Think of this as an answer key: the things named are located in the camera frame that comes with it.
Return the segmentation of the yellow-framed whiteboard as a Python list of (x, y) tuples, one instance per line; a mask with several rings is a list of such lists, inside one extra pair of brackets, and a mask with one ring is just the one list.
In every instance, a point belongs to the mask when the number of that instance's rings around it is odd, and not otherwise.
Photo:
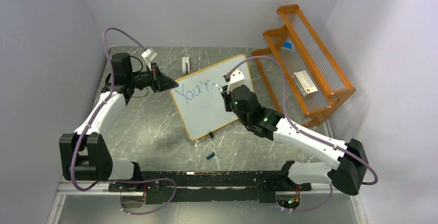
[(170, 95), (190, 140), (208, 135), (238, 118), (225, 111), (223, 98), (216, 84), (226, 85), (224, 75), (245, 60), (239, 54), (177, 80), (179, 86)]

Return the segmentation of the blue marker cap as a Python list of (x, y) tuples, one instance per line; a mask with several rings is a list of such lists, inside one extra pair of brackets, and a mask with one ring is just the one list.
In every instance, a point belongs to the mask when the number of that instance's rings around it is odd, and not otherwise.
[(207, 159), (207, 160), (210, 160), (210, 159), (213, 158), (213, 157), (215, 157), (215, 153), (214, 153), (214, 152), (212, 152), (212, 153), (210, 153), (208, 156), (206, 156), (206, 159)]

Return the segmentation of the white blue whiteboard marker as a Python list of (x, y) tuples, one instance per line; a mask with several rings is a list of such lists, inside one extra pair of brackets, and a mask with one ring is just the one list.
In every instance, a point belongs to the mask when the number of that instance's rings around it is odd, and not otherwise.
[(222, 91), (222, 87), (221, 87), (220, 85), (214, 83), (214, 86), (215, 86), (219, 91)]

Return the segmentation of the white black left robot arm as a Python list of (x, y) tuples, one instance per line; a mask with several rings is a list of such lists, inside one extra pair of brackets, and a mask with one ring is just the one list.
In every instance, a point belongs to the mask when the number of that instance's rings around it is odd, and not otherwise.
[(142, 56), (143, 68), (134, 72), (132, 55), (117, 53), (111, 57), (114, 71), (108, 75), (100, 98), (86, 121), (73, 133), (63, 134), (59, 140), (63, 176), (71, 180), (71, 172), (77, 181), (122, 181), (131, 191), (143, 184), (143, 176), (136, 162), (122, 162), (112, 159), (105, 144), (108, 133), (127, 106), (136, 89), (150, 88), (162, 92), (178, 87), (178, 83), (163, 74), (157, 63), (152, 62), (157, 53), (145, 50)]

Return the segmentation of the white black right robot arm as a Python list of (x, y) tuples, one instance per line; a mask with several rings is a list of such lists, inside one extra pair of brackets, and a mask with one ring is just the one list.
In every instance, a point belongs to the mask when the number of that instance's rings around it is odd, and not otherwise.
[(227, 86), (218, 87), (225, 110), (234, 113), (244, 127), (254, 135), (294, 146), (319, 159), (318, 163), (294, 162), (279, 175), (285, 190), (307, 183), (331, 184), (337, 190), (356, 196), (368, 170), (368, 159), (363, 144), (352, 138), (349, 142), (314, 132), (285, 115), (261, 106), (257, 96), (245, 85), (229, 92)]

